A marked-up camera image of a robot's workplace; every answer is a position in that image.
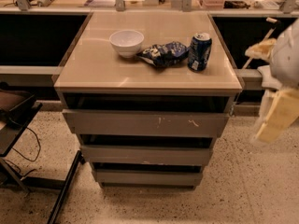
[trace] soda can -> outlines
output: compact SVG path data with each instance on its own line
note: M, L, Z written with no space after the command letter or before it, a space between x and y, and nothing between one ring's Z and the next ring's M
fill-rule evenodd
M212 39L209 34L195 34L189 48L188 67L195 72L205 70L211 48Z

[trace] beige countertop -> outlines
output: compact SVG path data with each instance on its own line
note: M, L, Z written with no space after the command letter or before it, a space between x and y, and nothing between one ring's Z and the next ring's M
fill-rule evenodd
M206 70L194 73L187 59L155 69L140 59L123 59L109 43L112 33L136 29L143 48L179 41L189 46L196 32L210 33L212 51ZM204 11L96 11L55 83L62 91L238 92L241 85Z

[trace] crumpled wrapper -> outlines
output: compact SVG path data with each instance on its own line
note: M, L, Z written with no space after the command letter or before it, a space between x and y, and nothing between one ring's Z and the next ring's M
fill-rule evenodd
M152 45L137 53L136 56L156 68L166 68L186 59L188 52L189 48L173 41L164 45Z

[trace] floor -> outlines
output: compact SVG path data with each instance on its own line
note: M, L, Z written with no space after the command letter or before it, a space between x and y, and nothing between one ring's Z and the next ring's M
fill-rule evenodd
M41 142L40 156L29 162L11 151L7 160L23 174L65 178L78 150L57 105L45 105L31 123ZM299 139L295 122L272 145L249 140L256 115L231 117L214 147L199 187L162 189L108 187L94 182L89 163L80 165L56 223L299 223ZM37 152L26 131L15 146L27 157ZM0 223L47 223L57 191L0 189Z

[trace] drawer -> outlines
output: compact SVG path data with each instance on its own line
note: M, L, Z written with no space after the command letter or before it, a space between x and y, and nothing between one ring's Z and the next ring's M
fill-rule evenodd
M89 162L137 164L208 164L216 138L81 135L81 151Z
M203 178L200 167L94 164L93 177L105 184L196 187Z
M89 162L206 166L211 157L209 149L195 148L83 146L81 151Z
M64 92L64 101L70 109L122 111L224 113L230 97L235 96Z
M220 137L228 120L223 113L65 109L63 114L76 134Z

